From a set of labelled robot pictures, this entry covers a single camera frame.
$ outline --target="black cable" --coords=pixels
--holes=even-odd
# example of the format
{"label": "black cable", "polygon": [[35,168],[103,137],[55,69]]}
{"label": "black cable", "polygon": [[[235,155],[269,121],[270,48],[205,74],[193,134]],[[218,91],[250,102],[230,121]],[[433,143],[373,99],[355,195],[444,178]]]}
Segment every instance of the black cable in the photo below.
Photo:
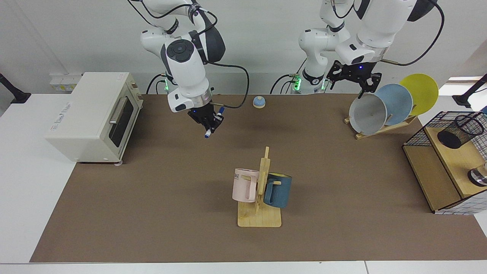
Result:
{"label": "black cable", "polygon": [[156,76],[154,76],[154,78],[152,78],[152,80],[150,80],[149,82],[149,85],[147,86],[147,91],[146,91],[146,94],[149,94],[149,89],[150,89],[150,86],[152,86],[152,83],[154,83],[154,81],[158,78],[158,77],[162,77],[163,75],[162,74],[158,74]]}
{"label": "black cable", "polygon": [[274,84],[272,85],[272,88],[271,88],[271,92],[269,94],[272,94],[272,91],[274,90],[274,87],[276,87],[277,83],[284,77],[290,77],[289,74],[284,74],[283,76],[279,77],[275,82]]}
{"label": "black cable", "polygon": [[244,67],[237,66],[237,65],[225,65],[225,64],[219,64],[219,63],[213,63],[210,61],[206,61],[206,62],[208,64],[212,64],[214,66],[219,66],[219,67],[239,68],[245,72],[245,75],[247,75],[247,89],[245,90],[245,96],[244,96],[244,99],[242,100],[242,103],[240,103],[240,105],[236,106],[236,107],[235,106],[223,105],[223,107],[225,107],[225,108],[233,108],[233,109],[240,108],[241,106],[243,106],[245,101],[247,100],[248,89],[250,87],[250,76],[248,75],[248,71]]}
{"label": "black cable", "polygon": [[144,6],[144,8],[146,9],[147,13],[149,13],[150,16],[152,16],[152,18],[155,18],[155,19],[161,19],[161,18],[164,18],[166,16],[168,16],[169,14],[171,14],[171,12],[179,9],[179,8],[182,8],[182,7],[191,7],[191,4],[182,4],[182,5],[179,5],[179,6],[176,6],[174,8],[172,8],[171,10],[169,10],[168,12],[166,12],[165,14],[161,15],[161,16],[156,16],[154,14],[152,14],[149,9],[146,7],[146,5],[144,4],[143,1],[140,1],[142,3],[142,5]]}
{"label": "black cable", "polygon": [[483,89],[478,90],[478,91],[476,91],[476,92],[474,92],[474,93],[481,92],[481,91],[484,91],[484,90],[486,90],[486,89],[487,89],[487,88],[483,88]]}
{"label": "black cable", "polygon": [[287,81],[286,83],[282,84],[282,87],[281,87],[281,92],[279,94],[282,94],[282,89],[284,88],[284,86],[289,83],[289,85],[291,85],[291,83],[293,83],[294,81]]}
{"label": "black cable", "polygon": [[339,19],[343,19],[345,17],[347,17],[347,15],[349,15],[349,13],[352,11],[352,9],[354,8],[354,4],[352,4],[352,6],[350,7],[350,9],[347,11],[347,13],[344,15],[344,16],[340,16],[338,15],[337,13],[337,8],[335,7],[335,5],[333,5],[333,12],[335,13],[335,15],[339,18]]}
{"label": "black cable", "polygon": [[142,19],[144,19],[145,22],[147,22],[147,24],[153,26],[153,27],[157,27],[156,25],[152,24],[151,22],[149,22],[141,13],[140,11],[132,4],[132,2],[130,0],[127,0],[127,2],[129,2],[129,4],[132,6],[132,8],[140,15],[140,17],[142,17]]}
{"label": "black cable", "polygon": [[436,41],[440,37],[441,31],[443,30],[443,26],[445,25],[445,14],[443,13],[443,10],[441,9],[440,5],[438,5],[436,2],[434,2],[433,0],[428,0],[428,2],[430,2],[431,4],[433,4],[436,7],[436,9],[438,10],[438,12],[440,13],[440,16],[441,16],[440,29],[438,30],[438,33],[436,34],[436,37],[434,38],[433,42],[431,42],[430,46],[426,49],[426,51],[423,52],[423,54],[421,54],[414,61],[411,61],[409,63],[403,64],[403,63],[397,63],[397,62],[394,62],[394,61],[390,62],[390,61],[386,60],[385,61],[386,63],[393,64],[393,65],[396,65],[396,66],[409,66],[409,65],[412,65],[412,64],[418,62],[421,58],[423,58],[423,56],[426,55],[426,53],[428,53],[428,51],[430,51],[430,49],[434,46],[434,44],[436,43]]}
{"label": "black cable", "polygon": [[202,33],[205,33],[207,30],[211,29],[212,27],[214,27],[216,25],[216,23],[218,23],[218,18],[216,17],[216,15],[214,15],[212,12],[210,11],[207,11],[211,16],[213,16],[213,18],[215,19],[215,22],[213,24],[211,24],[208,28],[200,31],[198,33],[198,35],[201,35]]}
{"label": "black cable", "polygon": [[[303,60],[303,63],[301,63],[301,66],[300,66],[300,68],[298,69],[298,71],[296,71],[296,74],[299,74],[299,72],[300,72],[301,68],[304,66],[304,63],[306,62],[306,60],[307,60],[307,59],[308,59],[308,57],[306,57],[306,58]],[[285,94],[287,94],[287,92],[289,91],[289,88],[290,88],[290,87],[291,87],[291,83],[289,83],[289,85],[287,85],[287,89],[286,89],[286,93],[285,93]]]}
{"label": "black cable", "polygon": [[159,81],[157,81],[157,83],[155,84],[155,93],[156,94],[159,94],[159,91],[157,90],[157,86],[159,85],[159,83],[166,83],[166,80],[159,80]]}

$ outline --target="mug handle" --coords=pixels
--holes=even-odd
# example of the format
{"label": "mug handle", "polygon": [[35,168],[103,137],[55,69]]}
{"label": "mug handle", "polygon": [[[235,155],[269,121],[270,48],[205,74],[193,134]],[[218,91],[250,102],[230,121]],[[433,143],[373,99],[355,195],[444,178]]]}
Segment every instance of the mug handle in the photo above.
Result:
{"label": "mug handle", "polygon": [[247,191],[245,197],[250,200],[250,194],[252,193],[251,186],[255,183],[257,183],[257,177],[256,176],[249,176],[250,177],[250,184],[247,184]]}
{"label": "mug handle", "polygon": [[269,205],[274,204],[274,202],[273,202],[274,199],[272,198],[272,187],[274,185],[280,185],[280,184],[281,184],[281,181],[277,181],[277,179],[269,179],[267,181],[267,189],[265,191],[266,192],[267,191],[270,192],[270,194],[269,194],[270,195],[270,197],[269,197]]}

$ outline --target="green led light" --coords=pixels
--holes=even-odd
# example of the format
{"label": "green led light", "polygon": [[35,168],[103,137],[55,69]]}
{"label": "green led light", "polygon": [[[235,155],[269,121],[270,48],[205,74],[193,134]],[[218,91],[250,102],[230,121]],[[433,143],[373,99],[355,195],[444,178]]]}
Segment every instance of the green led light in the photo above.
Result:
{"label": "green led light", "polygon": [[296,91],[298,91],[300,88],[301,88],[301,77],[296,76],[294,78],[294,86],[293,86],[293,89],[296,90]]}

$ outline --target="black mesh pen holder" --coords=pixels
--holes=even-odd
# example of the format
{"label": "black mesh pen holder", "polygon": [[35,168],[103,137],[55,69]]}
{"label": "black mesh pen holder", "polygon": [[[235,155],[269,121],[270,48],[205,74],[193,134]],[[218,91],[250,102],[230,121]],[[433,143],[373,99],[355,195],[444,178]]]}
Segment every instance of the black mesh pen holder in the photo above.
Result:
{"label": "black mesh pen holder", "polygon": [[444,130],[438,133],[438,140],[446,147],[457,149],[485,131],[474,117],[459,115]]}

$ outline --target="pink mug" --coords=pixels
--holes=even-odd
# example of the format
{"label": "pink mug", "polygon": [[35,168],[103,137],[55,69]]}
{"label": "pink mug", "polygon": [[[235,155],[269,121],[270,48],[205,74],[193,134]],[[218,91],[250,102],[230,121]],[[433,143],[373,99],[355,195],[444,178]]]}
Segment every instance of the pink mug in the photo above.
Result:
{"label": "pink mug", "polygon": [[233,177],[232,199],[245,203],[255,202],[258,177],[259,171],[257,170],[236,168]]}

